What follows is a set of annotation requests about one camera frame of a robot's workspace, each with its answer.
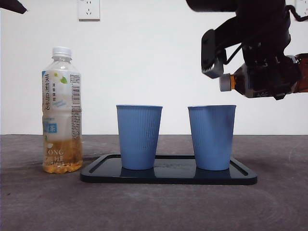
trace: wall socket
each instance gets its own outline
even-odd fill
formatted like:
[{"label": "wall socket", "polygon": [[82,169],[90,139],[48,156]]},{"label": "wall socket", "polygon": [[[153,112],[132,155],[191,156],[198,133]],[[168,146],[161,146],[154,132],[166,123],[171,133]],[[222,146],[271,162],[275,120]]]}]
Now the wall socket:
[{"label": "wall socket", "polygon": [[308,0],[295,0],[296,12],[301,16],[308,16]]},{"label": "wall socket", "polygon": [[79,20],[100,20],[101,0],[78,0]]}]

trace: barcode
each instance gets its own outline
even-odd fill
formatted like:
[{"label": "barcode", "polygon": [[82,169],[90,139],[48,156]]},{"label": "barcode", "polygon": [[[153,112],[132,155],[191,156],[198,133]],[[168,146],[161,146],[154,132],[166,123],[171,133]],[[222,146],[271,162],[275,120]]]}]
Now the barcode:
[{"label": "barcode", "polygon": [[80,86],[72,86],[72,104],[80,104]]}]

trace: blue paper cup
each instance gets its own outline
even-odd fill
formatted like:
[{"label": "blue paper cup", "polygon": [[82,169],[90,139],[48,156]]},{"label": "blue paper cup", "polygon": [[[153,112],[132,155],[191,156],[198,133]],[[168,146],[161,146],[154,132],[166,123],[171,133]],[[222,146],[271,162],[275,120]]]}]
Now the blue paper cup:
[{"label": "blue paper cup", "polygon": [[229,168],[236,105],[188,107],[196,165],[205,170]]},{"label": "blue paper cup", "polygon": [[163,107],[117,105],[116,108],[122,167],[153,168]]}]

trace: bottle cap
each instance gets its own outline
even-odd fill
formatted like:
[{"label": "bottle cap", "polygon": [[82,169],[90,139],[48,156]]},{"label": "bottle cap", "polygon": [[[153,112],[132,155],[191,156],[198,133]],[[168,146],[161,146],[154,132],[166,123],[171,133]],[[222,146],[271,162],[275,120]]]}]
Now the bottle cap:
[{"label": "bottle cap", "polygon": [[72,58],[72,51],[68,47],[54,47],[52,49],[52,56],[63,56],[67,58]]},{"label": "bottle cap", "polygon": [[230,82],[230,73],[224,74],[219,77],[219,87],[220,91],[230,91],[231,90],[231,82]]}]

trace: black cable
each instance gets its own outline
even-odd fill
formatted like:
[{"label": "black cable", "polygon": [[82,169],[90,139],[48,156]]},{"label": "black cable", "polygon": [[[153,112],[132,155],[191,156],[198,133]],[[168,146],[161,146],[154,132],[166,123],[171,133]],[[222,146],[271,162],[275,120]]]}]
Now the black cable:
[{"label": "black cable", "polygon": [[286,6],[287,10],[291,11],[291,13],[293,14],[294,18],[299,21],[299,22],[303,22],[305,20],[308,20],[308,16],[304,16],[304,17],[301,17],[298,15],[298,13],[296,12],[296,9],[294,6],[292,5],[287,5]]},{"label": "black cable", "polygon": [[[305,20],[308,20],[308,16],[305,16],[305,17],[299,16],[298,13],[296,12],[296,9],[295,9],[294,6],[287,5],[286,8],[287,8],[288,11],[291,11],[291,13],[293,14],[294,18],[297,21],[303,22]],[[262,34],[266,29],[269,29],[271,26],[272,26],[271,24],[268,24],[267,26],[261,28],[259,31],[257,31],[255,34],[253,34],[249,38],[245,39],[245,41],[243,41],[243,42],[250,41],[251,39],[255,38],[257,35]],[[239,50],[242,48],[243,42],[241,43],[241,45],[238,48],[236,48],[236,50],[232,53],[232,55],[229,57],[229,59],[224,63],[225,65],[229,64],[229,62],[234,58],[234,56],[237,54],[237,52],[239,52]]]}]

